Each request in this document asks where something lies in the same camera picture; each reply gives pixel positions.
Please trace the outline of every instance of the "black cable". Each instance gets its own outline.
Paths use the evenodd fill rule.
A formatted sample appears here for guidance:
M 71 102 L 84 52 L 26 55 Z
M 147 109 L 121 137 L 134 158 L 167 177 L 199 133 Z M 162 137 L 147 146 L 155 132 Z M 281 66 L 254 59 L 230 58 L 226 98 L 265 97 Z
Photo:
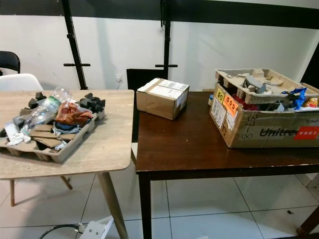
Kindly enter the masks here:
M 47 230 L 44 234 L 42 234 L 42 236 L 39 239 L 43 239 L 47 234 L 49 234 L 50 232 L 59 229 L 59 228 L 75 228 L 75 229 L 79 229 L 79 224 L 63 224 L 63 225 L 57 225 L 49 230 Z

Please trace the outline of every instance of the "white chair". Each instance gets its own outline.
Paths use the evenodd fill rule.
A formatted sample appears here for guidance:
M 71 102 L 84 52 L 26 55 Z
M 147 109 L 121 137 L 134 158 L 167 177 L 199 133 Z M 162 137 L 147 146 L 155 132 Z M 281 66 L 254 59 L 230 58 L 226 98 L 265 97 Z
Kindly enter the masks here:
M 12 74 L 0 76 L 0 91 L 42 91 L 43 88 L 32 74 Z M 65 185 L 71 190 L 72 186 L 69 181 L 61 176 Z M 14 180 L 10 180 L 11 206 L 14 202 Z

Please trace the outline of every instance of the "small cardboard box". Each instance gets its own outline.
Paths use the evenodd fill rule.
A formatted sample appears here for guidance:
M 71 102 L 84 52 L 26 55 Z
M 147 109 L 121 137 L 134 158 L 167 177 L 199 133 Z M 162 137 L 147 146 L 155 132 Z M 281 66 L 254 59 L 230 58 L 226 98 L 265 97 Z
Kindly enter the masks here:
M 210 115 L 230 148 L 319 146 L 319 111 L 246 111 L 217 83 Z
M 138 110 L 175 119 L 185 107 L 189 85 L 155 78 L 136 92 Z

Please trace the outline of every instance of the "clear plastic bottle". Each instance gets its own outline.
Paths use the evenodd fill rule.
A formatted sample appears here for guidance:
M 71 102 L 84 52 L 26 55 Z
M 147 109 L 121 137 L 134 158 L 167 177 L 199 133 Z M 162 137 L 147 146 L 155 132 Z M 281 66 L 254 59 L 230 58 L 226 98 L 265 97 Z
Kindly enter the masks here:
M 37 124 L 45 124 L 50 122 L 59 110 L 61 103 L 72 100 L 71 94 L 62 87 L 57 87 L 52 96 L 38 106 L 31 116 L 25 121 L 21 129 L 21 133 L 30 134 L 30 130 Z

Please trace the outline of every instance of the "wooden table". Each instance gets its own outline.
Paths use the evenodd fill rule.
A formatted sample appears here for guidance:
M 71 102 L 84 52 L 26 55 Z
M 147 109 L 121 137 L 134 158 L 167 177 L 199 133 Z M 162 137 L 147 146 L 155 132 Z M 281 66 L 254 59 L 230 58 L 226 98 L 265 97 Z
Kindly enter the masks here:
M 87 93 L 106 99 L 106 118 L 97 123 L 91 134 L 61 164 L 37 160 L 36 155 L 12 156 L 7 150 L 0 153 L 0 179 L 49 177 L 97 173 L 104 196 L 122 239 L 128 239 L 122 212 L 114 191 L 109 171 L 129 166 L 133 124 L 134 92 L 71 91 L 74 99 Z M 49 96 L 51 92 L 43 91 Z M 27 107 L 35 92 L 0 92 L 0 128 Z
M 174 121 L 140 113 L 136 171 L 144 239 L 152 238 L 151 180 L 319 172 L 319 148 L 228 148 L 208 114 L 208 96 L 190 92 Z M 318 224 L 319 213 L 313 218 Z

